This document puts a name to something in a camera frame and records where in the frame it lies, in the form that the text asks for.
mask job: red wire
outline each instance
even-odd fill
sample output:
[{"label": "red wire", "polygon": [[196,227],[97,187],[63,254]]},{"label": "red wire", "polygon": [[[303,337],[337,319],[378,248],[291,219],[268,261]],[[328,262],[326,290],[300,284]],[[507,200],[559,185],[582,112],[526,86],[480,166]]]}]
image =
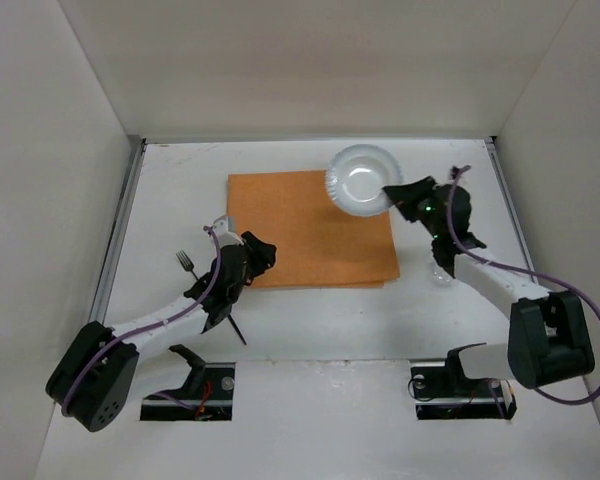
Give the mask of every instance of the red wire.
[{"label": "red wire", "polygon": [[202,409],[204,408],[205,402],[209,400],[209,397],[211,396],[212,390],[210,380],[207,380],[207,383],[204,384],[202,392],[202,400],[200,401],[200,406],[198,407],[198,410],[196,410],[195,418],[198,418],[200,413],[202,413]]}]

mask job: metal fork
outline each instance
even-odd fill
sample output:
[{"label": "metal fork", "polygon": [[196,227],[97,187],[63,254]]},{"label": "metal fork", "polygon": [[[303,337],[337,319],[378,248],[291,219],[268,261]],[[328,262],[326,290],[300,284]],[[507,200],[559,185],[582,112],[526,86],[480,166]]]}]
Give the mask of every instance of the metal fork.
[{"label": "metal fork", "polygon": [[[191,259],[189,258],[189,255],[187,255],[184,250],[180,250],[179,252],[177,252],[176,257],[178,257],[178,261],[180,262],[180,265],[182,266],[182,268],[184,269],[185,272],[191,273],[196,280],[200,280],[198,278],[198,276],[196,275],[196,272],[193,271],[193,262],[191,261]],[[247,341],[242,336],[242,332],[238,328],[238,325],[236,324],[236,321],[233,319],[231,314],[229,314],[228,318],[229,318],[229,323],[231,323],[231,326],[233,327],[233,329],[236,331],[236,333],[240,337],[240,340],[242,341],[243,345],[247,345]]]}]

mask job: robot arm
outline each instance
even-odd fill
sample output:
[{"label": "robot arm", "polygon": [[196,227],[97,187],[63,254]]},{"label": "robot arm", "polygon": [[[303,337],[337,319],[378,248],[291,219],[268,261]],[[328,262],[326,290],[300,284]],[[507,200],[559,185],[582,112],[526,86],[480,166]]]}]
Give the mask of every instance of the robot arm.
[{"label": "robot arm", "polygon": [[[452,178],[457,174],[454,169]],[[428,177],[384,188],[406,220],[422,223],[431,233],[438,265],[509,318],[507,344],[468,345],[448,352],[449,382],[470,386],[484,378],[515,379],[526,388],[537,388],[593,371],[593,350],[578,296],[570,291],[552,292],[528,276],[490,266],[497,259],[469,232],[470,195],[456,188],[451,205],[456,239],[446,216],[451,185],[438,185]],[[480,257],[487,263],[461,251],[456,240],[463,250],[480,249]]]},{"label": "robot arm", "polygon": [[[93,322],[78,332],[46,386],[63,413],[95,432],[129,399],[199,387],[204,361],[181,343],[227,318],[243,287],[273,267],[276,253],[251,232],[236,235],[227,217],[212,230],[219,258],[190,290],[144,317],[111,328]],[[194,302],[202,308],[182,315]]]}]

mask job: paper plate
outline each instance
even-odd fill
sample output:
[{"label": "paper plate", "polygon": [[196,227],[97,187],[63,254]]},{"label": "paper plate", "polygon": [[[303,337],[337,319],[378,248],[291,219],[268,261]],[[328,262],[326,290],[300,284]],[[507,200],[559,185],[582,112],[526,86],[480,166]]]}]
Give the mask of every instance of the paper plate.
[{"label": "paper plate", "polygon": [[353,145],[331,161],[325,183],[329,197],[341,210],[371,217],[392,205],[382,187],[403,181],[400,166],[389,152],[375,145]]}]

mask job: orange cloth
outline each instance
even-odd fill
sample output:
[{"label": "orange cloth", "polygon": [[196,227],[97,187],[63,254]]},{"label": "orange cloth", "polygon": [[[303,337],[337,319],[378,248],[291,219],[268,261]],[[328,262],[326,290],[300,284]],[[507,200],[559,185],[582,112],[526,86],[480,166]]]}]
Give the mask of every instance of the orange cloth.
[{"label": "orange cloth", "polygon": [[378,287],[400,276],[389,214],[344,213],[323,171],[229,175],[227,211],[238,233],[278,248],[254,287]]}]

